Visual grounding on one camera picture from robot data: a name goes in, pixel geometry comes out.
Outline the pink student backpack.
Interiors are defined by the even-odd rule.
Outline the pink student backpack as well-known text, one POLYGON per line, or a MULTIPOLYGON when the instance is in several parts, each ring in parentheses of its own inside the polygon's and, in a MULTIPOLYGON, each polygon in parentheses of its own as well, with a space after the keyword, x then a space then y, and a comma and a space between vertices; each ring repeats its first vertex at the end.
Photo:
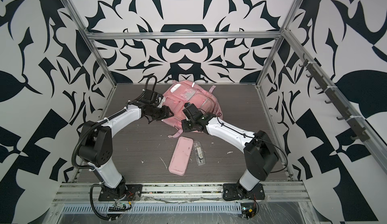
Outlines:
POLYGON ((209 90, 205 90, 200 85, 184 80, 175 81, 170 88, 163 93, 162 105, 168 106, 173 117, 164 119, 162 122, 174 127, 177 132, 174 135, 169 135, 168 138, 177 138, 182 132, 181 121, 186 119, 183 113, 186 103, 194 104, 199 110, 206 113, 218 115, 222 113, 217 98, 213 95, 216 86, 213 85, 209 90))

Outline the pink pencil case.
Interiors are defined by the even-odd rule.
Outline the pink pencil case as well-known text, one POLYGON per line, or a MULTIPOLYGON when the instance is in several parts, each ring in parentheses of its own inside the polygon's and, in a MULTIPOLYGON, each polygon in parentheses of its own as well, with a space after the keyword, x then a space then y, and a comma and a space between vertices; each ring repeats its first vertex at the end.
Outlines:
POLYGON ((192 151, 193 140, 187 137, 179 137, 172 155, 168 170, 170 173, 183 176, 186 172, 192 151))

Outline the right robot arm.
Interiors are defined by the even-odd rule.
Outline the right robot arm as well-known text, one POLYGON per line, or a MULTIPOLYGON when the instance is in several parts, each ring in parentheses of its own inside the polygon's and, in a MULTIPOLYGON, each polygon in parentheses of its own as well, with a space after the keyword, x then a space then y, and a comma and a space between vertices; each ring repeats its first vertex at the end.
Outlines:
POLYGON ((191 103, 186 103, 182 112, 186 116, 181 121, 184 133, 196 131, 218 137, 243 153, 247 169, 237 183, 223 185, 223 199, 231 201, 263 196, 260 182, 275 172, 273 168, 280 160, 278 151, 281 150, 272 143, 268 134, 240 129, 220 119, 220 115, 204 114, 191 103))

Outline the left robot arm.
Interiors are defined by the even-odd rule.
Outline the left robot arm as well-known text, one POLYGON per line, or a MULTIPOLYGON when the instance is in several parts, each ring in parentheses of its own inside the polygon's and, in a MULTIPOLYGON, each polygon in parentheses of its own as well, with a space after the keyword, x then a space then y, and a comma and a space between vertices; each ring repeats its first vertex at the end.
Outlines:
POLYGON ((92 171, 105 191, 115 191, 119 196, 126 191, 126 181, 112 160, 115 134, 141 118, 150 124, 174 116, 171 109, 163 105, 164 96, 155 91, 157 81, 156 76, 148 77, 140 96, 128 101, 122 110, 98 122, 88 121, 82 127, 72 153, 72 166, 92 171))

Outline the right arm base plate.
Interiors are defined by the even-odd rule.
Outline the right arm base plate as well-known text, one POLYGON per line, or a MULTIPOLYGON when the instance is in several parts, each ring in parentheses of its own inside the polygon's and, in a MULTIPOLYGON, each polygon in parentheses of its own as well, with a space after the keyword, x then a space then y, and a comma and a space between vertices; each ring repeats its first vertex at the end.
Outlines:
POLYGON ((244 189, 239 183, 223 184, 222 198, 225 201, 235 200, 264 200, 265 192, 263 185, 258 183, 250 191, 244 189))

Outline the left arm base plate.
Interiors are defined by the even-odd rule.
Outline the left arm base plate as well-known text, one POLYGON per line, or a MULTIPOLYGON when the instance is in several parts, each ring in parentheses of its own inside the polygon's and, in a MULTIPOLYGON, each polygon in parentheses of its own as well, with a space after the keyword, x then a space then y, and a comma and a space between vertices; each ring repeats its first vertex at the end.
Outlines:
POLYGON ((99 201, 134 201, 140 199, 143 185, 141 184, 123 184, 116 188, 103 186, 99 195, 99 201))

